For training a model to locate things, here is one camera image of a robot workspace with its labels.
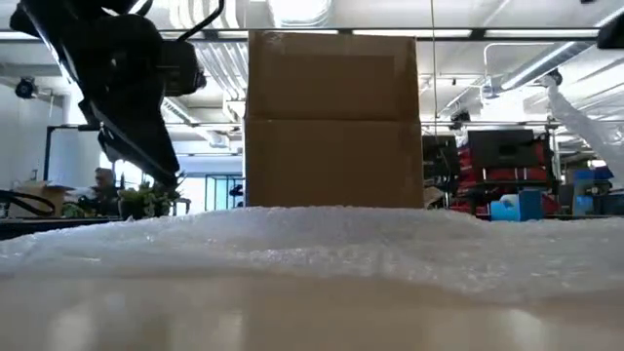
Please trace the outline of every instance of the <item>desk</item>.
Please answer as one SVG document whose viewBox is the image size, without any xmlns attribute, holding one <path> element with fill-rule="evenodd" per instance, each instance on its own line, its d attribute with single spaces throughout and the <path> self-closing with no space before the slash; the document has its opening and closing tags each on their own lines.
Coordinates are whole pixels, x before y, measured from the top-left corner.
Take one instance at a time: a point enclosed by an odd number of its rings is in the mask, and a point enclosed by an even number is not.
<svg viewBox="0 0 624 351">
<path fill-rule="evenodd" d="M 118 217 L 99 218 L 4 218 L 0 219 L 0 241 L 48 230 L 118 221 Z"/>
</svg>

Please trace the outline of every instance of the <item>wire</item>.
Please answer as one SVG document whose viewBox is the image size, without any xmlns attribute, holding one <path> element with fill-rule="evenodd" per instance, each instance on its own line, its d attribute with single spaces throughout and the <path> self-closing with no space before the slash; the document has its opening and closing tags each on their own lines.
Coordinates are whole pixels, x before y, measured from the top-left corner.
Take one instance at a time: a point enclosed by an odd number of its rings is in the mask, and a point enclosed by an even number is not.
<svg viewBox="0 0 624 351">
<path fill-rule="evenodd" d="M 433 112 L 433 120 L 434 134 L 438 135 L 438 66 L 437 66 L 437 58 L 436 58 L 436 16 L 435 11 L 433 9 L 434 0 L 430 0 L 431 4 L 431 39 L 433 45 L 433 103 L 434 103 L 434 112 Z"/>
<path fill-rule="evenodd" d="M 218 7 L 216 8 L 216 10 L 214 10 L 211 14 L 209 14 L 206 17 L 206 19 L 197 23 L 194 27 L 188 29 L 186 33 L 180 35 L 180 37 L 177 38 L 177 41 L 178 42 L 186 41 L 186 39 L 200 32 L 202 29 L 204 29 L 206 26 L 212 23 L 213 20 L 216 20 L 217 17 L 221 16 L 221 13 L 223 13 L 224 8 L 225 8 L 225 0 L 218 0 Z"/>
<path fill-rule="evenodd" d="M 436 14 L 434 10 L 434 0 L 430 0 L 431 4 L 431 41 L 433 45 L 433 105 L 434 105 L 434 115 L 433 115 L 433 132 L 434 138 L 436 141 L 436 147 L 438 147 L 440 141 L 438 139 L 438 64 L 436 57 Z M 445 167 L 448 172 L 448 179 L 446 184 L 447 193 L 451 192 L 450 183 L 452 180 L 452 170 L 450 169 L 450 163 L 447 159 L 447 155 L 445 154 L 445 150 L 442 147 L 438 148 L 440 151 L 440 156 L 442 157 L 442 161 L 445 163 Z"/>
</svg>

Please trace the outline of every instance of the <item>white wall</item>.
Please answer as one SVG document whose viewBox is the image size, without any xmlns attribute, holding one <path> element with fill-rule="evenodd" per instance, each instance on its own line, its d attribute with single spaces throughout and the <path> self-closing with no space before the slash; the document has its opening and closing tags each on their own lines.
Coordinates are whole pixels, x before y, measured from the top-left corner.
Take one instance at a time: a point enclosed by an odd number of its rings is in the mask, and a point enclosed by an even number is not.
<svg viewBox="0 0 624 351">
<path fill-rule="evenodd" d="M 72 94 L 63 99 L 63 124 L 86 123 L 78 102 L 82 94 L 72 86 Z M 57 129 L 52 134 L 50 149 L 50 173 L 48 180 L 71 187 L 95 185 L 94 170 L 99 167 L 101 148 L 97 132 Z"/>
<path fill-rule="evenodd" d="M 43 179 L 46 128 L 62 119 L 62 110 L 39 99 L 16 97 L 14 89 L 0 86 L 0 188 L 27 180 L 33 170 Z"/>
</svg>

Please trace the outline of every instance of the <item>cardboard box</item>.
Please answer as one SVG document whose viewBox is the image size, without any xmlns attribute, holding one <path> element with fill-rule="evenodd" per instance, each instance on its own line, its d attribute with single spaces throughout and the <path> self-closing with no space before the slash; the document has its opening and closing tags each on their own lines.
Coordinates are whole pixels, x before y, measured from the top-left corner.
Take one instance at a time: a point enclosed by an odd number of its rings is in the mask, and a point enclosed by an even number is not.
<svg viewBox="0 0 624 351">
<path fill-rule="evenodd" d="M 420 129 L 393 122 L 248 121 L 251 206 L 420 208 Z"/>
<path fill-rule="evenodd" d="M 248 119 L 418 122 L 413 38 L 250 33 Z"/>
<path fill-rule="evenodd" d="M 62 216 L 62 204 L 65 200 L 65 193 L 68 190 L 72 190 L 73 188 L 59 185 L 48 185 L 45 181 L 28 181 L 22 183 L 20 186 L 16 187 L 13 191 L 23 194 L 29 194 L 44 198 L 55 205 L 55 214 L 54 217 Z M 42 211 L 49 211 L 50 208 L 41 202 L 34 200 L 23 200 L 26 204 L 34 207 L 35 209 L 39 209 Z M 10 217 L 35 217 L 36 214 L 32 214 L 29 211 L 15 205 L 11 204 L 9 207 L 9 216 Z"/>
<path fill-rule="evenodd" d="M 256 32 L 248 206 L 422 208 L 415 42 Z"/>
</svg>

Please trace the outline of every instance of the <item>white foam sheet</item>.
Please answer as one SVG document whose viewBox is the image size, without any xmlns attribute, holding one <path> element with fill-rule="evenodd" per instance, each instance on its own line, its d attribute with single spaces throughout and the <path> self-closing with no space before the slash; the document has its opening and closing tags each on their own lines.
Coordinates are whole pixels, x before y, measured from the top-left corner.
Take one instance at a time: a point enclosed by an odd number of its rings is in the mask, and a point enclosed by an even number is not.
<svg viewBox="0 0 624 351">
<path fill-rule="evenodd" d="M 623 228 L 618 218 L 508 223 L 443 211 L 244 209 L 17 238 L 0 243 L 0 274 L 252 268 L 384 277 L 510 302 L 621 289 Z"/>
</svg>

